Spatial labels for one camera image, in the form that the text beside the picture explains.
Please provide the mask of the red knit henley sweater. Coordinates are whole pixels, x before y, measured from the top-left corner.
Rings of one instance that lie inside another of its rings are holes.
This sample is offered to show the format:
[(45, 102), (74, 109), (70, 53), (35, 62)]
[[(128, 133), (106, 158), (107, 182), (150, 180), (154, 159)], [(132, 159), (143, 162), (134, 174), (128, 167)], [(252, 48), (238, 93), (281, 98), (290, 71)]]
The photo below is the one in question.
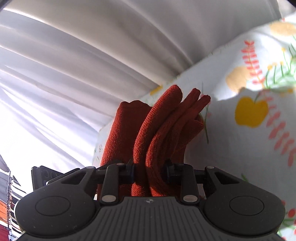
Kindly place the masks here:
[(139, 100), (120, 104), (101, 160), (101, 165), (113, 160), (135, 164), (136, 181), (120, 185), (120, 198), (175, 194), (161, 171), (168, 159), (184, 162), (187, 144), (204, 128), (200, 112), (210, 101), (196, 88), (184, 98), (173, 85), (153, 106)]

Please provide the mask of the floral white bed sheet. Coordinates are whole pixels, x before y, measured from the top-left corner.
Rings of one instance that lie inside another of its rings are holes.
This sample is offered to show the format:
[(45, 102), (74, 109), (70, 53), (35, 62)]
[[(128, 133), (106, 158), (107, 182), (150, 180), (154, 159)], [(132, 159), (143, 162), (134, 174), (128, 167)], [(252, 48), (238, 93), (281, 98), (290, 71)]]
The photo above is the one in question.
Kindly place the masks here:
[(211, 97), (206, 129), (187, 146), (195, 168), (216, 166), (278, 196), (279, 235), (295, 240), (295, 14), (242, 34), (178, 76), (184, 95)]

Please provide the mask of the white pleated curtain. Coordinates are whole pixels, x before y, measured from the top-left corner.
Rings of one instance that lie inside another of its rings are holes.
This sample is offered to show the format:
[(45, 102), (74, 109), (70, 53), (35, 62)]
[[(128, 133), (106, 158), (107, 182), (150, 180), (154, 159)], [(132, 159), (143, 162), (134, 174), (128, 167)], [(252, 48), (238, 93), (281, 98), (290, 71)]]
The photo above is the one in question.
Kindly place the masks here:
[(25, 192), (32, 166), (92, 163), (132, 101), (293, 1), (1, 1), (1, 156)]

